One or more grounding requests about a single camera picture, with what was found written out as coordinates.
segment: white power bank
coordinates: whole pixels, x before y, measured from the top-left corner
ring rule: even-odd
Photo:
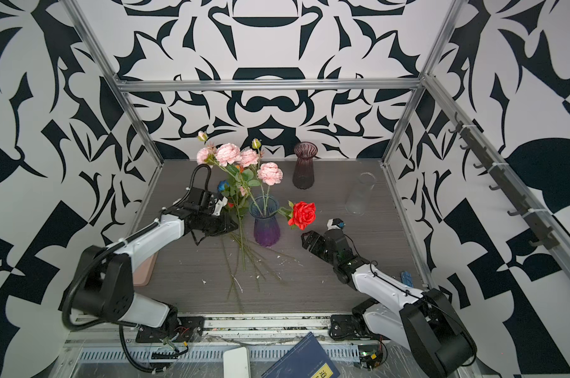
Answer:
[[[247,348],[243,346],[224,352],[224,378],[251,378]]]

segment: flower bud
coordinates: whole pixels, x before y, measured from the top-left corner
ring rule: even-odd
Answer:
[[[209,137],[204,131],[199,131],[199,133],[197,134],[197,139],[200,141],[207,141],[208,138]]]
[[[257,138],[251,142],[251,148],[259,149],[262,147],[262,142],[260,142]]]

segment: robotic arm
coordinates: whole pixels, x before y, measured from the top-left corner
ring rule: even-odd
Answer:
[[[207,169],[204,189],[193,187],[199,169]],[[162,338],[170,339],[178,326],[178,310],[134,292],[132,272],[162,247],[191,233],[195,244],[205,237],[219,236],[238,228],[222,208],[227,199],[207,189],[211,168],[200,164],[190,179],[183,198],[144,229],[106,247],[91,246],[79,259],[62,306],[62,322],[71,331],[86,329],[102,322],[119,325],[146,325],[157,329]],[[197,240],[194,230],[204,237]],[[98,317],[83,325],[71,321],[71,308]]]
[[[411,351],[430,378],[447,377],[475,358],[474,340],[440,291],[404,285],[380,272],[377,262],[354,255],[343,227],[342,220],[330,220],[324,235],[304,233],[302,246],[330,263],[342,283],[372,297],[353,310],[356,334],[371,332],[396,341]]]

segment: patterned wallpaper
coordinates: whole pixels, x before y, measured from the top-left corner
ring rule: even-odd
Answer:
[[[570,1],[470,0],[436,78],[570,234]],[[431,276],[501,377],[570,374],[570,281],[428,94],[391,161]]]
[[[134,93],[132,102],[163,158],[195,158],[199,130],[216,145],[250,146],[271,157],[311,141],[322,158],[381,157],[409,89]]]
[[[130,80],[415,76],[451,0],[85,0]]]
[[[80,253],[125,236],[156,168],[62,5],[0,0],[0,376],[51,364]]]

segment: flower bouquet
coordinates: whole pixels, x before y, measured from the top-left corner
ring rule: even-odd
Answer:
[[[276,214],[286,216],[291,228],[297,226],[303,230],[316,218],[314,204],[305,202],[293,204],[289,201],[291,209],[279,208],[278,200],[270,194],[270,188],[281,183],[283,172],[276,163],[261,162],[263,152],[261,151],[261,142],[258,139],[254,139],[251,142],[250,149],[243,151],[232,143],[226,143],[216,148],[213,144],[207,143],[207,134],[202,131],[199,132],[198,139],[205,142],[205,147],[201,148],[197,153],[197,163],[209,164],[212,167],[217,166],[228,174],[228,178],[221,181],[218,185],[218,190],[224,197],[228,198],[226,209],[233,214],[233,217],[236,216],[239,224],[238,231],[232,232],[230,235],[239,247],[243,269],[245,270],[247,263],[251,263],[256,276],[258,290],[259,278],[266,280],[260,267],[263,267],[268,274],[281,280],[281,277],[268,267],[262,255],[251,246],[264,247],[276,253],[267,248],[274,245],[281,236],[281,231],[276,221]],[[260,192],[254,195],[252,193],[253,188],[256,188],[256,192]],[[243,217],[248,212],[255,218],[253,236],[256,243],[249,242],[245,236]],[[279,255],[296,261],[294,257],[284,253],[279,253]],[[233,271],[228,264],[225,250],[224,257],[226,258],[228,272],[231,276],[231,286],[228,295],[232,289],[235,289],[239,306],[241,306],[235,286],[235,284],[238,285],[241,292],[243,292],[243,288],[236,279],[239,259],[237,259]]]

